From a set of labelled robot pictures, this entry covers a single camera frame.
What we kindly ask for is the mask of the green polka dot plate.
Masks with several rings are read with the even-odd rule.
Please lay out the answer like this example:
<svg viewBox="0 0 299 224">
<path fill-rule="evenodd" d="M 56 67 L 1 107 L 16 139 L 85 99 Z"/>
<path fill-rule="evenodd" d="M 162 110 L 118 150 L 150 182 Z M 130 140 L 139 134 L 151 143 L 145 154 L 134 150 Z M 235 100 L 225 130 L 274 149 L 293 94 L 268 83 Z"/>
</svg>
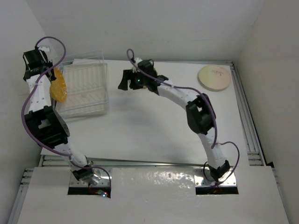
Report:
<svg viewBox="0 0 299 224">
<path fill-rule="evenodd" d="M 149 76 L 157 79 L 157 71 L 155 70 L 155 68 L 146 69 L 145 73 L 148 74 Z M 156 80 L 154 80 L 148 76 L 145 76 L 144 84 L 149 91 L 155 91 L 159 82 L 157 82 Z"/>
</svg>

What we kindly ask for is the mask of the orange plate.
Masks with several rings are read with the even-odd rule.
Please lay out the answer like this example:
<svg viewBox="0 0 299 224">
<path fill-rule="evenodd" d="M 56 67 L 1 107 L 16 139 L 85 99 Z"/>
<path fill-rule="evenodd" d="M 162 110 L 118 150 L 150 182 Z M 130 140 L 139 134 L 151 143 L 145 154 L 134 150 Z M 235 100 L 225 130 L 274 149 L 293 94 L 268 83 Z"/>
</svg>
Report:
<svg viewBox="0 0 299 224">
<path fill-rule="evenodd" d="M 55 67 L 54 68 L 55 80 L 50 85 L 50 96 L 52 99 L 58 102 L 64 102 L 67 99 L 67 86 L 62 72 Z"/>
</svg>

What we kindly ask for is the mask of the clear plastic dish rack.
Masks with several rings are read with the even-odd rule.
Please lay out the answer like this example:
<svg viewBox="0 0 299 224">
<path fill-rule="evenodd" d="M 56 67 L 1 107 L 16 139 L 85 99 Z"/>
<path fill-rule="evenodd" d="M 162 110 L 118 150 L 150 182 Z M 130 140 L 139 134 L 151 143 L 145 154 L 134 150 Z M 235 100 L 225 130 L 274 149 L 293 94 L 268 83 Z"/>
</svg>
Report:
<svg viewBox="0 0 299 224">
<path fill-rule="evenodd" d="M 68 55 L 58 66 L 67 97 L 56 103 L 63 119 L 104 115 L 108 111 L 107 63 L 100 50 Z"/>
</svg>

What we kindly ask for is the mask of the cream and green plate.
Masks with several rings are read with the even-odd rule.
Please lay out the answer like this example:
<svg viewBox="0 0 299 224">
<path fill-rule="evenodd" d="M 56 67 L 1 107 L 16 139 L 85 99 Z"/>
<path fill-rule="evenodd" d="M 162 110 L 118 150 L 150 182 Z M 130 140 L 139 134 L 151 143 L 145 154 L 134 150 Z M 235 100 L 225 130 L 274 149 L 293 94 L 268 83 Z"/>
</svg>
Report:
<svg viewBox="0 0 299 224">
<path fill-rule="evenodd" d="M 229 87 L 231 75 L 221 66 L 207 65 L 198 72 L 198 81 L 210 91 L 223 91 Z"/>
</svg>

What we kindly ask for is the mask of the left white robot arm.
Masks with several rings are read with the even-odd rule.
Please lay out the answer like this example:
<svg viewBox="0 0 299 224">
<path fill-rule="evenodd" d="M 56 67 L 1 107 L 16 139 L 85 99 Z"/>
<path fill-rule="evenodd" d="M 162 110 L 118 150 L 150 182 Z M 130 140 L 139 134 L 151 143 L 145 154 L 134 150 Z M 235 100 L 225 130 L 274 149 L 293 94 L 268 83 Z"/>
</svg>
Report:
<svg viewBox="0 0 299 224">
<path fill-rule="evenodd" d="M 41 147 L 60 155 L 72 170 L 87 166 L 86 157 L 71 145 L 68 126 L 51 103 L 50 86 L 56 79 L 52 61 L 38 47 L 24 52 L 23 60 L 29 96 L 21 118 L 27 134 Z"/>
</svg>

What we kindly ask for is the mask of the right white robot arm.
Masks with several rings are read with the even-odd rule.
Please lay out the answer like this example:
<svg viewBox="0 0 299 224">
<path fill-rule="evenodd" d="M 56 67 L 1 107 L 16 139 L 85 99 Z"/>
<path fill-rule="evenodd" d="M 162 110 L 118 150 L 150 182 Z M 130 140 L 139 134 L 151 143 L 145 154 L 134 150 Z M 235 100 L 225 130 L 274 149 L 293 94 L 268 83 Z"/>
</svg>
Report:
<svg viewBox="0 0 299 224">
<path fill-rule="evenodd" d="M 216 116 L 209 98 L 190 87 L 176 87 L 167 77 L 158 75 L 153 60 L 130 59 L 132 68 L 123 71 L 120 90 L 147 88 L 158 96 L 169 99 L 186 112 L 189 128 L 198 135 L 207 156 L 210 176 L 217 182 L 230 165 L 217 144 Z"/>
</svg>

